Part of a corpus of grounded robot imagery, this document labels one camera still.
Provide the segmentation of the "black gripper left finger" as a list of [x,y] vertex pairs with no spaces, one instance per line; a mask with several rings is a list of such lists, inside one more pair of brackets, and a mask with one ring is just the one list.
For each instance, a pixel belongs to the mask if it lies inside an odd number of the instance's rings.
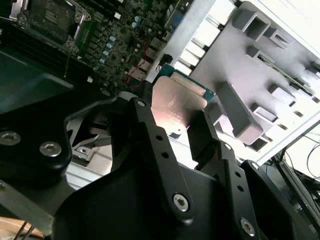
[[91,85],[74,86],[67,92],[6,112],[0,116],[0,177],[13,182],[46,186],[57,183],[71,162],[67,123],[95,108],[110,114],[113,150],[125,164],[141,166],[141,188],[123,184],[124,199],[111,189],[116,174],[101,178],[78,191],[84,209],[119,212],[132,197],[148,212],[162,213],[170,221],[191,221],[195,208],[186,181],[165,130],[156,125],[150,105],[153,86],[144,81],[140,97],[119,105],[116,96],[105,96]]

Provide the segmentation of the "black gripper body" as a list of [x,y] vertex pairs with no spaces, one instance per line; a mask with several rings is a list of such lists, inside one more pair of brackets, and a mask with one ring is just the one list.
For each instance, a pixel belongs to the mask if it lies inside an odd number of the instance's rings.
[[54,240],[233,239],[214,178],[177,162],[121,168],[77,190],[56,213]]

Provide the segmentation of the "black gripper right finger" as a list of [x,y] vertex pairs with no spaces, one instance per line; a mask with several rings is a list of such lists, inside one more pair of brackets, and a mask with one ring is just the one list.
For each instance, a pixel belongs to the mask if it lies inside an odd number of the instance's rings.
[[196,170],[223,187],[235,240],[315,240],[316,234],[254,162],[237,165],[233,149],[219,140],[209,115],[197,111],[187,129]]

